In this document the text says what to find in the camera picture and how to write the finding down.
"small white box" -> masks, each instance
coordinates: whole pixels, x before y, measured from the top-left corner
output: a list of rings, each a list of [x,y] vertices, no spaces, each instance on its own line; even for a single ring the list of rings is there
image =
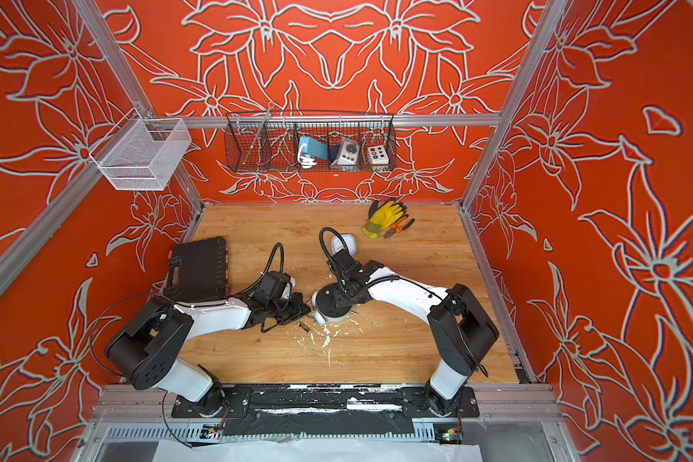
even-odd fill
[[[389,163],[388,153],[385,151],[385,146],[382,144],[367,148],[367,157],[370,159],[370,163],[373,166],[386,166]]]
[[[338,166],[353,166],[357,165],[359,159],[359,144],[354,141],[342,138],[341,147],[339,149],[339,157],[336,159]]]

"pliers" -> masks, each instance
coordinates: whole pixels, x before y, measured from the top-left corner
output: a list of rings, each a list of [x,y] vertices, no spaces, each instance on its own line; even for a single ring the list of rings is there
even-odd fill
[[[394,234],[400,234],[404,230],[407,230],[410,225],[413,224],[414,221],[416,221],[414,218],[411,218],[411,221],[409,221],[407,224],[401,224],[405,223],[406,218],[408,218],[408,215],[404,215],[403,217],[400,217],[397,222],[393,223],[390,225],[390,229],[385,231],[385,237],[388,238]]]

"orange pliers handle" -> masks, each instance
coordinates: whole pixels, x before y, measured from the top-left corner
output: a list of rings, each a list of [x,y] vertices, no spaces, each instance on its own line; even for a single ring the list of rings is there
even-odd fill
[[[394,234],[400,234],[404,229],[408,229],[408,227],[412,225],[414,221],[416,221],[415,219],[411,218],[411,221],[404,225],[403,218],[397,220],[395,224],[390,225],[390,229],[388,229],[388,231],[385,233],[385,237],[390,237]]]

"white mesh basket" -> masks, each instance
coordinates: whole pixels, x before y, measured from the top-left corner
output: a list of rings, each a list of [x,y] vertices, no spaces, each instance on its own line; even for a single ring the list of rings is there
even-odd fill
[[[162,191],[190,145],[190,133],[182,119],[174,129],[154,132],[154,139],[139,119],[108,155],[97,162],[100,172],[115,189]]]

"work glove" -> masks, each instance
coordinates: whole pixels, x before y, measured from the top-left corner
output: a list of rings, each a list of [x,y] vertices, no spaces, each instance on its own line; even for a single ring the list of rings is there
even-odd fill
[[[377,204],[378,201],[375,201],[372,207],[370,207],[370,211],[375,208]],[[371,239],[377,239],[380,237],[380,233],[390,228],[390,225],[395,223],[404,213],[406,213],[406,206],[394,200],[389,200],[372,214],[370,220],[362,227],[362,231]]]

